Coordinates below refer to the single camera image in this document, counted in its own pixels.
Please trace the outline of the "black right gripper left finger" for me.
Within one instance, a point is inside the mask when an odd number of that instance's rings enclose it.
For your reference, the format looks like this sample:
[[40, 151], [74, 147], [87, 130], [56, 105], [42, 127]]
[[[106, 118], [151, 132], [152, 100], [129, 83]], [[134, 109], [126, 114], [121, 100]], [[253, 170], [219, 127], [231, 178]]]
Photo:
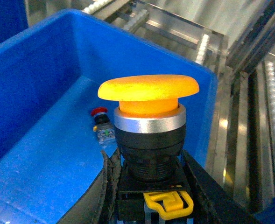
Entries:
[[115, 224], [116, 198], [121, 174], [120, 151], [104, 150], [103, 167], [80, 199], [63, 215], [59, 224]]

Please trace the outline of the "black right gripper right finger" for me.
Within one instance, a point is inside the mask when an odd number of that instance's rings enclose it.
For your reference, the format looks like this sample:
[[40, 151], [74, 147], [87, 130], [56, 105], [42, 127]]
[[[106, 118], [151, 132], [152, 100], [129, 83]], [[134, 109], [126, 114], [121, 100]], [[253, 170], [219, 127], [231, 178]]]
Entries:
[[193, 223], [260, 223], [235, 202], [187, 151], [182, 151], [181, 158], [194, 202]]

